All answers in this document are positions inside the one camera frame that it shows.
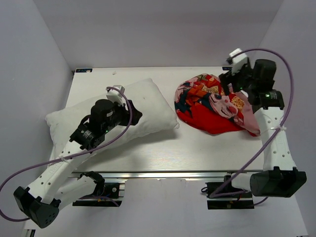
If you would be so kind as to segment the red pink patterned pillowcase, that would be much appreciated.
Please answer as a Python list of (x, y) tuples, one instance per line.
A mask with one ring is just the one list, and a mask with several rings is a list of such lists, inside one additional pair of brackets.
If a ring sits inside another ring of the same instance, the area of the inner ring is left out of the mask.
[(214, 75), (201, 74), (180, 84), (174, 106), (180, 120), (211, 135), (241, 130), (254, 137), (260, 135), (247, 97), (232, 89), (226, 95)]

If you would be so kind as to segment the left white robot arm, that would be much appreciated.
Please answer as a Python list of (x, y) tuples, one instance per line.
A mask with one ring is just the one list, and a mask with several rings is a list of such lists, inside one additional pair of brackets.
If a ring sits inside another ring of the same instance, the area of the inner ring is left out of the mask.
[(66, 186), (68, 176), (104, 141), (105, 136), (116, 126), (136, 125), (142, 113), (131, 100), (127, 104), (101, 99), (92, 106), (90, 114), (79, 123), (60, 153), (60, 162), (50, 165), (26, 188), (18, 187), (13, 195), (19, 209), (37, 226), (46, 228), (60, 210), (82, 197), (99, 197), (105, 189), (104, 178), (93, 171), (80, 175)]

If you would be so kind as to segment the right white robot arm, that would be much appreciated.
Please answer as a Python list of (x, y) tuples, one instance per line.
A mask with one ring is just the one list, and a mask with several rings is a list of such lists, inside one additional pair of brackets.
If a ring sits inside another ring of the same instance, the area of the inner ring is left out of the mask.
[(273, 88), (276, 64), (258, 59), (252, 67), (248, 57), (227, 60), (232, 68), (219, 76), (221, 86), (225, 93), (233, 90), (247, 94), (260, 129), (264, 163), (261, 172), (232, 173), (220, 189), (229, 197), (245, 190), (256, 197), (289, 198), (306, 183), (307, 176), (297, 169), (288, 146), (283, 96)]

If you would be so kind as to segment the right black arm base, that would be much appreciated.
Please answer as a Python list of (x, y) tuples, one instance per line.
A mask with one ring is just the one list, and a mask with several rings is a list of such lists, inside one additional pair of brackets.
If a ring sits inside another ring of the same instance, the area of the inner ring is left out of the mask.
[(252, 193), (233, 188), (231, 185), (217, 193), (216, 197), (210, 198), (211, 193), (222, 184), (223, 182), (207, 182), (201, 189), (200, 192), (206, 196), (208, 210), (254, 209)]

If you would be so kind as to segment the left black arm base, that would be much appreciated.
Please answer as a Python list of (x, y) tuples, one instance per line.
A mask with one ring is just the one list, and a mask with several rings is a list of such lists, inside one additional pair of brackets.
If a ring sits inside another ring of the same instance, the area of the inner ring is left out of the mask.
[(125, 183), (105, 183), (99, 196), (86, 196), (73, 202), (72, 206), (81, 207), (120, 207), (124, 197)]

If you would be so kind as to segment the right blue table label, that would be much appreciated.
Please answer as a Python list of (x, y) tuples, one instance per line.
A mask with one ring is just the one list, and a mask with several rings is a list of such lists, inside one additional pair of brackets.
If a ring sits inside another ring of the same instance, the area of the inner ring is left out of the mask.
[(232, 67), (229, 67), (229, 66), (223, 66), (222, 67), (223, 71), (230, 71), (231, 69), (232, 69)]

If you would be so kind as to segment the blue table label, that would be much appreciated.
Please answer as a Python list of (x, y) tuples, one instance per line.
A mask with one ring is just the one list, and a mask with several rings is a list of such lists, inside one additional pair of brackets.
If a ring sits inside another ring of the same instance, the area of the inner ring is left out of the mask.
[(91, 73), (92, 69), (76, 69), (76, 73)]
[(223, 71), (230, 71), (231, 69), (232, 69), (232, 67), (229, 67), (229, 66), (223, 66), (222, 67)]

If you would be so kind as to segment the left blue table label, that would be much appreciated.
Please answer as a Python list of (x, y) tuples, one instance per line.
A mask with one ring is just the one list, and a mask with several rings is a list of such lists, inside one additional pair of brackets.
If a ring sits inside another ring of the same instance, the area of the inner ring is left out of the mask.
[(91, 73), (92, 69), (76, 69), (76, 73)]

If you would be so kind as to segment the aluminium front rail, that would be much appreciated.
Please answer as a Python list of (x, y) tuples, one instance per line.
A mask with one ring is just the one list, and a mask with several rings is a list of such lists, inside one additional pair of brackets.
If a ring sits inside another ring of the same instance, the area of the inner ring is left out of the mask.
[(228, 171), (146, 171), (146, 172), (101, 172), (96, 171), (105, 179), (167, 179), (167, 178), (180, 178), (191, 180), (205, 180), (205, 179), (223, 179), (225, 175), (232, 172)]

